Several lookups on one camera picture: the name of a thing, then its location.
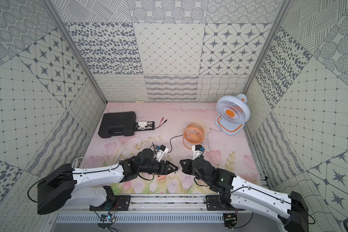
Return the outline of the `left green circuit board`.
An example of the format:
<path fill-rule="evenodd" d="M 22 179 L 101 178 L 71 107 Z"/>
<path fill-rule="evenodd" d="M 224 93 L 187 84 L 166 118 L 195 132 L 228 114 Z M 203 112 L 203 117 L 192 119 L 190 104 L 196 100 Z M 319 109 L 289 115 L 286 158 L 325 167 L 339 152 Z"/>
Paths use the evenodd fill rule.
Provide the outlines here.
<path fill-rule="evenodd" d="M 102 225 L 110 227 L 116 222 L 116 218 L 110 214 L 101 214 L 99 221 L 102 223 Z"/>

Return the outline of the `black tray with white adapter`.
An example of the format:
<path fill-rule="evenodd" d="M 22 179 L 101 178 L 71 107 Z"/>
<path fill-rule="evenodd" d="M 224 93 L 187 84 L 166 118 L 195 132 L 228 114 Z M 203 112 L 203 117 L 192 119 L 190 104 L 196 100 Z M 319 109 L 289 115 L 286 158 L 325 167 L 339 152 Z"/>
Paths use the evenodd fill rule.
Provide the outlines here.
<path fill-rule="evenodd" d="M 135 123 L 135 131 L 151 131 L 155 129 L 155 122 L 153 121 L 139 121 Z"/>

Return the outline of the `white and orange fan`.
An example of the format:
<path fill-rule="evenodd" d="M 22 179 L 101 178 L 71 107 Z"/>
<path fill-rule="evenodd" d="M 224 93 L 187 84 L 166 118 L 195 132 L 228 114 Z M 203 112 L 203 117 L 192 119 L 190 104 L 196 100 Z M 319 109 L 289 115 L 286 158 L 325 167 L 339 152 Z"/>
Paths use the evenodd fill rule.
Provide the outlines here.
<path fill-rule="evenodd" d="M 217 101 L 216 108 L 218 116 L 215 118 L 215 125 L 230 136 L 241 132 L 251 116 L 244 94 L 223 96 Z"/>

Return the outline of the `aluminium mounting rail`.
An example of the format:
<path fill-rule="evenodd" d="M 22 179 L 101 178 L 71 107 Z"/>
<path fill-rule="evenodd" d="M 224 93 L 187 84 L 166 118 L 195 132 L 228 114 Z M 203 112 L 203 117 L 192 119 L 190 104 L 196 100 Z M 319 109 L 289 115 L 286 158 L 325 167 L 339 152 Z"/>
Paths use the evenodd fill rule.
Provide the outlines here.
<path fill-rule="evenodd" d="M 56 213 L 203 213 L 235 212 L 221 208 L 218 195 L 210 194 L 148 194 L 148 195 L 122 195 L 117 194 L 113 203 L 94 207 L 87 203 L 80 205 L 63 206 Z"/>

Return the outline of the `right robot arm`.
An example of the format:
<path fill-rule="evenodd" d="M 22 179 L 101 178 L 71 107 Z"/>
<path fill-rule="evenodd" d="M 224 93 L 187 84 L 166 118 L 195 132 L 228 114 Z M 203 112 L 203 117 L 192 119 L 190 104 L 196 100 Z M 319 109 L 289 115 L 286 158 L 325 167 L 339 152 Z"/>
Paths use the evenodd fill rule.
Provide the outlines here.
<path fill-rule="evenodd" d="M 244 209 L 277 221 L 288 232 L 309 230 L 308 206 L 295 191 L 281 193 L 260 187 L 225 169 L 215 168 L 204 157 L 180 161 L 182 172 L 194 176 L 218 193 L 218 204 L 226 210 Z"/>

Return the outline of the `pink power strip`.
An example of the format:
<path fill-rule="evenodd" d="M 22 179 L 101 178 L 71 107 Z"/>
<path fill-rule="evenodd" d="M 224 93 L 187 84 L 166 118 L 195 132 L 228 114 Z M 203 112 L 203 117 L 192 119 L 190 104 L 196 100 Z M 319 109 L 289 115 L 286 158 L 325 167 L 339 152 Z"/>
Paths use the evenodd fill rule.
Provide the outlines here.
<path fill-rule="evenodd" d="M 158 175 L 157 180 L 158 181 L 164 181 L 166 179 L 166 175 Z"/>

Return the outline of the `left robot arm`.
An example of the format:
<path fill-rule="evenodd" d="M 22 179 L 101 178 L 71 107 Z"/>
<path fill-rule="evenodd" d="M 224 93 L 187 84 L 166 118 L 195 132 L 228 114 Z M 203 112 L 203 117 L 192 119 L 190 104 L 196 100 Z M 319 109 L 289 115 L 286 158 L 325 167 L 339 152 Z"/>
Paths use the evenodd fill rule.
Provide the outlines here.
<path fill-rule="evenodd" d="M 91 211 L 113 210 L 123 206 L 115 197 L 111 184 L 136 179 L 142 173 L 166 176 L 178 167 L 158 161 L 148 148 L 117 164 L 81 169 L 63 164 L 37 184 L 37 213 L 47 215 L 64 206 L 89 206 Z"/>

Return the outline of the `red and black test leads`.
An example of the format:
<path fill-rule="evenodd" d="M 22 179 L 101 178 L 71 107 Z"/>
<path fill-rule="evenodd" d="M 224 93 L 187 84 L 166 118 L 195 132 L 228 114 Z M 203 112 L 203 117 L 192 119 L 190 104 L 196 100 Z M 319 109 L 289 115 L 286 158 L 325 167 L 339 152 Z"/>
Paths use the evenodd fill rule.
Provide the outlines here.
<path fill-rule="evenodd" d="M 161 119 L 159 125 L 156 127 L 156 129 L 159 128 L 159 127 L 161 127 L 165 122 L 167 122 L 167 119 L 165 119 L 165 118 L 163 117 L 163 118 Z"/>

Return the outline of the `black plastic tool case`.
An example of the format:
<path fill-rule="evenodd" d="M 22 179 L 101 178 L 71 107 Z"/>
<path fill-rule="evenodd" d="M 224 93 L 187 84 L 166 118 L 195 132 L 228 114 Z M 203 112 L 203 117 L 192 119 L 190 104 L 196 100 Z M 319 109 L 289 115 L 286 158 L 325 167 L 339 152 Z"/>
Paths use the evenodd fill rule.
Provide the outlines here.
<path fill-rule="evenodd" d="M 135 134 L 136 113 L 117 112 L 103 115 L 98 135 L 101 138 L 133 136 Z"/>

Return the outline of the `right circuit board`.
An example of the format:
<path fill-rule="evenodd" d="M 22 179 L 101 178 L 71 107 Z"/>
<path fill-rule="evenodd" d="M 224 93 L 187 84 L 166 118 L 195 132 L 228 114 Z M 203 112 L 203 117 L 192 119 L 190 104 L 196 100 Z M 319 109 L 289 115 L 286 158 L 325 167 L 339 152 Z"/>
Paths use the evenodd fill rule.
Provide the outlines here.
<path fill-rule="evenodd" d="M 223 214 L 224 227 L 233 229 L 238 221 L 237 214 Z"/>

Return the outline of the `small orange desk fan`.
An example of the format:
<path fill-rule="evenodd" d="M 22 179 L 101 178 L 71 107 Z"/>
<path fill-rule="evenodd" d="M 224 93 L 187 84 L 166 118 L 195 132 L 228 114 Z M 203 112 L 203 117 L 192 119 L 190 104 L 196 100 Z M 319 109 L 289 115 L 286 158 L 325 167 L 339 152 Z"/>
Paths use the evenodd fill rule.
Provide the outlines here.
<path fill-rule="evenodd" d="M 183 131 L 183 145 L 191 150 L 194 145 L 201 145 L 205 137 L 204 129 L 197 123 L 189 124 Z"/>

